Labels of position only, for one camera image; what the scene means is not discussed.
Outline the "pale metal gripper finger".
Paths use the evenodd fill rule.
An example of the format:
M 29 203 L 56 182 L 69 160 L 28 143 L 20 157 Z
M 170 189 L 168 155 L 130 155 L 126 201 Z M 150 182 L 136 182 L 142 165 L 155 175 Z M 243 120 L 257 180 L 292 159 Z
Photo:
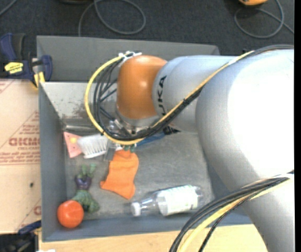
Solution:
M 106 152 L 104 154 L 104 161 L 105 162 L 109 162 L 113 159 L 116 148 L 117 148 L 116 143 L 112 142 L 111 140 L 108 140 L 107 146 L 106 146 Z

